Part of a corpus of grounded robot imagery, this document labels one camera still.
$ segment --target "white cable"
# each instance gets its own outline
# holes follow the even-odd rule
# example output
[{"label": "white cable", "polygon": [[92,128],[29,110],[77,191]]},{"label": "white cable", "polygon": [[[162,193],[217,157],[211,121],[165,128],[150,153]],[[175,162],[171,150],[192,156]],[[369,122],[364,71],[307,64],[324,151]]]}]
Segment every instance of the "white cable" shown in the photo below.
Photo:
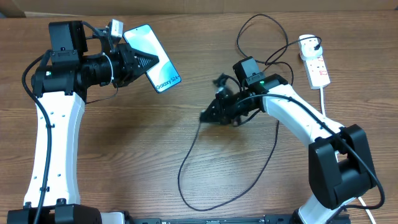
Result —
[{"label": "white cable", "polygon": [[111,76],[111,81],[110,81],[110,83],[112,83],[112,81],[114,80],[114,78],[113,78],[113,66],[112,66],[111,59],[110,59],[105,53],[102,53],[102,55],[104,55],[104,56],[108,59],[109,64],[110,64],[110,66],[111,66],[111,73],[112,73],[112,76]]},{"label": "white cable", "polygon": [[[358,200],[359,200],[359,202],[361,202],[361,205],[362,205],[362,206],[366,206],[364,200],[363,200],[361,197],[358,197]],[[369,219],[371,220],[371,223],[372,223],[372,224],[376,224],[376,221],[374,220],[371,211],[369,211],[369,209],[365,209],[365,211],[366,211],[366,213],[368,214]]]},{"label": "white cable", "polygon": [[[326,116],[326,112],[325,112],[325,102],[324,102],[324,99],[323,99],[323,87],[321,87],[319,90],[320,90],[320,98],[321,98],[321,110],[322,110],[322,115],[323,115],[323,116]],[[338,157],[337,157],[338,151],[336,151],[335,154],[336,154],[336,160],[337,160],[337,162],[338,162]],[[363,200],[361,197],[358,197],[358,200],[359,200],[359,202],[361,202],[361,205],[362,205],[362,206],[366,206],[364,200]],[[372,223],[372,224],[376,224],[376,221],[374,220],[371,211],[370,211],[369,209],[365,209],[365,211],[366,211],[366,213],[368,214],[368,217],[369,217],[369,219],[371,220],[371,223]]]},{"label": "white cable", "polygon": [[325,112],[325,102],[323,101],[323,87],[319,88],[320,91],[320,96],[321,96],[321,110],[322,110],[322,114],[323,116],[326,116],[326,112]]}]

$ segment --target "power strip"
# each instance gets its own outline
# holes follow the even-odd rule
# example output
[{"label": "power strip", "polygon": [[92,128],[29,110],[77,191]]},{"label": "power strip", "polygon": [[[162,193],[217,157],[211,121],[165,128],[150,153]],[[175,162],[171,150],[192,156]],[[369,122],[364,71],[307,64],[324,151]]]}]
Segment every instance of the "power strip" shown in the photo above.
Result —
[{"label": "power strip", "polygon": [[[306,37],[313,37],[314,35],[305,34],[301,35],[298,39]],[[325,61],[323,60],[323,49],[320,47],[314,50],[318,45],[318,40],[306,39],[298,43],[300,48],[300,56],[303,60],[305,71],[310,82],[311,89],[317,90],[330,84],[328,70],[326,69]]]}]

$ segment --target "wood grain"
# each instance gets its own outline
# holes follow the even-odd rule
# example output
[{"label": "wood grain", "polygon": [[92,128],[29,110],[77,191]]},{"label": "wood grain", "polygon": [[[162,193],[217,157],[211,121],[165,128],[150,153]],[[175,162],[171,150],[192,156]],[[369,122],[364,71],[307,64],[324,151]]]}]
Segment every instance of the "wood grain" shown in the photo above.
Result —
[{"label": "wood grain", "polygon": [[[183,82],[156,94],[141,77],[112,99],[86,107],[81,123],[78,183],[81,203],[103,212],[129,210],[134,217],[253,217],[292,213],[311,194],[306,148],[283,125],[268,168],[241,199],[209,212],[187,208],[177,190],[177,172],[198,125],[199,112],[214,98],[212,79],[242,56],[236,35],[251,14],[79,17],[95,27],[111,18],[125,29],[149,23],[180,72]],[[325,89],[326,112],[345,125],[358,124],[368,135],[386,204],[374,211],[378,223],[398,218],[398,13],[300,12],[271,13],[289,40],[301,34],[323,38],[332,84]],[[65,18],[0,20],[0,222],[8,210],[22,207],[34,161],[36,111],[21,85],[26,66],[50,48],[48,23]],[[243,50],[265,60],[283,46],[279,28],[255,19],[241,37]],[[91,53],[99,51],[89,42]],[[299,95],[319,108],[319,92],[309,89],[298,47],[281,60],[294,69]],[[279,73],[290,80],[283,66]],[[113,94],[91,87],[88,99]],[[270,153],[275,119],[259,114],[239,128],[203,125],[192,156],[182,173],[182,189],[195,207],[224,202],[251,185]],[[377,189],[365,196],[379,200]],[[362,210],[349,211],[353,223],[369,223]]]}]

